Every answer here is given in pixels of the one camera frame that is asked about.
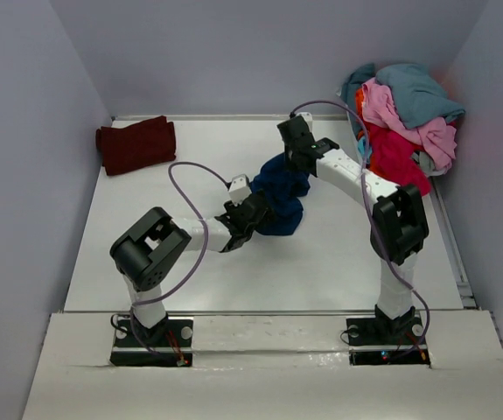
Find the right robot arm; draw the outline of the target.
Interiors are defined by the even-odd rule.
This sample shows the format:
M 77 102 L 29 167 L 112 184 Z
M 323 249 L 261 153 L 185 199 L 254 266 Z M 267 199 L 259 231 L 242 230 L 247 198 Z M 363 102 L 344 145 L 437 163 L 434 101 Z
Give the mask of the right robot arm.
M 414 268 L 430 233 L 419 189 L 375 175 L 329 138 L 315 139 L 302 115 L 279 123 L 277 129 L 289 169 L 308 172 L 335 186 L 367 212 L 370 243 L 381 261 L 380 294 L 371 318 L 348 322 L 348 344 L 407 344 L 413 326 L 421 323 L 413 303 L 418 296 Z

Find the navy blue t shirt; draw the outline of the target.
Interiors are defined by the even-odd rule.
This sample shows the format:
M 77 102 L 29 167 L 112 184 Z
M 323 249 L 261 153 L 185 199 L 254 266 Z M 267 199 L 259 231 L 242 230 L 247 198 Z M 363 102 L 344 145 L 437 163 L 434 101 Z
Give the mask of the navy blue t shirt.
M 257 232 L 265 236 L 290 236 L 295 233 L 304 215 L 300 201 L 310 190 L 309 173 L 286 169 L 284 154 L 267 161 L 250 183 L 253 193 L 263 191 L 274 211 L 274 218 Z

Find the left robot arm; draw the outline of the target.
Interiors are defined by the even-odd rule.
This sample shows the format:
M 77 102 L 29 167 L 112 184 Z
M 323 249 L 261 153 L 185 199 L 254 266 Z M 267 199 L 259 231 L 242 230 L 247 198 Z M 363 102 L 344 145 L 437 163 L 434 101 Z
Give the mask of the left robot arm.
M 212 219 L 174 219 L 163 208 L 149 210 L 110 248 L 109 254 L 128 285 L 133 335 L 147 346 L 159 343 L 168 314 L 161 283 L 183 253 L 229 253 L 241 248 L 253 233 L 275 219 L 263 192 L 250 193 L 240 204 L 228 201 L 225 213 Z

